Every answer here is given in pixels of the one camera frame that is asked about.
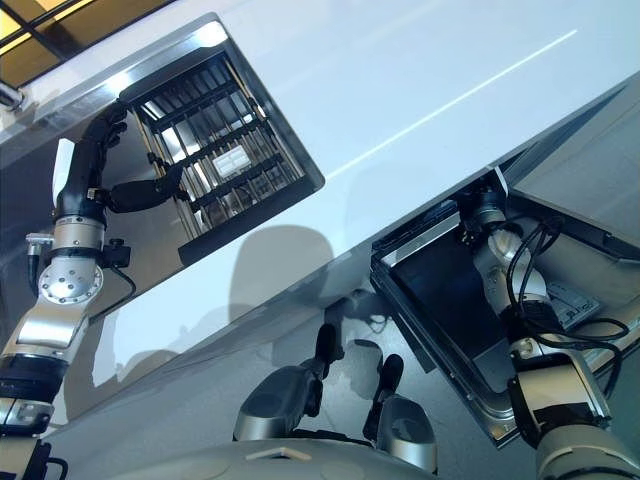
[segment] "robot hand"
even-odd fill
[[[533,263],[558,237],[560,226],[541,222],[523,237],[522,229],[506,220],[504,194],[497,190],[484,185],[459,204],[485,297],[510,343],[516,375],[507,388],[522,437],[538,449],[538,478],[591,478],[594,473],[640,478],[637,460],[606,430],[609,407],[580,350],[620,352],[600,338],[562,329]],[[628,333],[623,324],[612,323],[624,327],[621,336]],[[611,390],[616,376],[605,390]]]

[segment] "light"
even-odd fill
[[[114,95],[120,95],[120,92],[131,85],[131,77],[127,72],[116,73],[109,77],[105,82],[105,85]]]
[[[215,47],[229,37],[219,22],[209,22],[195,31],[195,38],[203,47]]]

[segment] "metal grille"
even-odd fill
[[[226,53],[141,96],[134,114],[157,173],[184,167],[176,202],[191,239],[304,175]]]

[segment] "rectangular opening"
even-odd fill
[[[324,182],[233,41],[200,48],[121,93],[175,198],[189,265],[310,195]]]

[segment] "silver metal joint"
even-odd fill
[[[29,244],[27,255],[40,255],[44,245],[53,244],[53,235],[50,233],[30,233],[25,237]]]
[[[53,405],[36,400],[0,398],[1,425],[30,427],[48,422],[53,415]]]
[[[102,250],[104,225],[90,218],[70,215],[56,222],[53,249],[92,248]]]
[[[24,99],[25,95],[22,90],[13,88],[0,80],[0,103],[7,107],[8,111],[19,111]]]

